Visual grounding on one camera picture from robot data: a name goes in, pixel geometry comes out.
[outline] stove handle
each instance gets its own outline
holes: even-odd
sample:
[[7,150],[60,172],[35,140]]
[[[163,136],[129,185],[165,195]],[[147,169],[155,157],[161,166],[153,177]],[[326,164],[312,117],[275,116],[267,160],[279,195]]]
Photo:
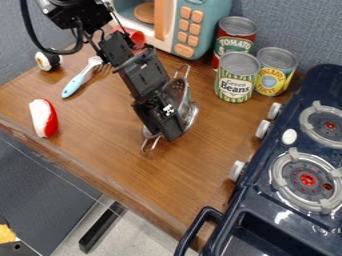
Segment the stove handle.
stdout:
[[179,244],[176,248],[174,256],[184,256],[187,249],[189,248],[191,242],[196,237],[198,231],[202,228],[203,224],[206,221],[214,221],[218,224],[222,220],[223,214],[218,210],[212,207],[204,207],[199,214],[197,215],[196,219],[193,221],[191,226],[185,232],[182,239],[179,241]]

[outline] toy microwave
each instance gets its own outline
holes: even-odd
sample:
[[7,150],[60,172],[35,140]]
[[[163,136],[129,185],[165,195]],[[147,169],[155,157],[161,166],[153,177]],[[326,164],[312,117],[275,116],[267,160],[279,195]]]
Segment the toy microwave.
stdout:
[[112,0],[124,27],[140,30],[146,43],[185,59],[200,58],[211,46],[218,21],[231,0]]

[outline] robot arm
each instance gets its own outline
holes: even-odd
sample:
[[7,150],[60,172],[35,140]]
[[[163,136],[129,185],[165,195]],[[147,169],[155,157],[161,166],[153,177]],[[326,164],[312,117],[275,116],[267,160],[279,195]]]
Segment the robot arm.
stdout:
[[[110,62],[130,90],[134,102],[134,111],[147,127],[152,136],[164,136],[172,141],[184,134],[189,126],[186,118],[191,115],[191,102],[188,109],[180,109],[182,101],[191,97],[177,95],[172,92],[169,76],[159,61],[152,46],[146,45],[144,51],[134,55],[134,43],[122,27],[123,32],[116,31],[98,42],[92,41],[92,35],[115,16],[113,8],[105,0],[36,0],[38,6],[51,21],[61,29],[76,29],[76,44],[71,50],[57,51],[42,46],[34,32],[30,19],[27,0],[20,0],[22,16],[28,34],[35,45],[43,52],[50,54],[73,54],[83,47],[85,37],[105,63]],[[188,93],[188,84],[184,84],[184,93]]]

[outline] toy kitchen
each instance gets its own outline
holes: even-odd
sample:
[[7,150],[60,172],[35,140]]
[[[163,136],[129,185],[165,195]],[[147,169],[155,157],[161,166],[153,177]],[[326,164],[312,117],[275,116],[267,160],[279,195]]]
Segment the toy kitchen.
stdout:
[[231,1],[220,0],[112,2],[124,27],[143,32],[146,42],[158,49],[191,60],[208,51],[217,22],[231,7]]
[[256,131],[262,146],[231,169],[227,212],[203,208],[175,255],[209,220],[203,256],[342,255],[341,84],[341,66],[316,66],[286,105],[272,105]]

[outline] can lid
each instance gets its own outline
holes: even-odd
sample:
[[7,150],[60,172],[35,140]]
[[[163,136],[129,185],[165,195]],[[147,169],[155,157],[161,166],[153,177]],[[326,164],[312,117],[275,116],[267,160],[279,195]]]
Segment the can lid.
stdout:
[[245,52],[229,52],[220,58],[220,66],[226,71],[241,76],[259,73],[260,63],[253,55]]
[[257,26],[253,21],[240,16],[223,18],[219,26],[232,36],[249,36],[257,32]]
[[260,49],[257,58],[262,64],[277,69],[292,69],[298,65],[296,57],[291,52],[278,47]]

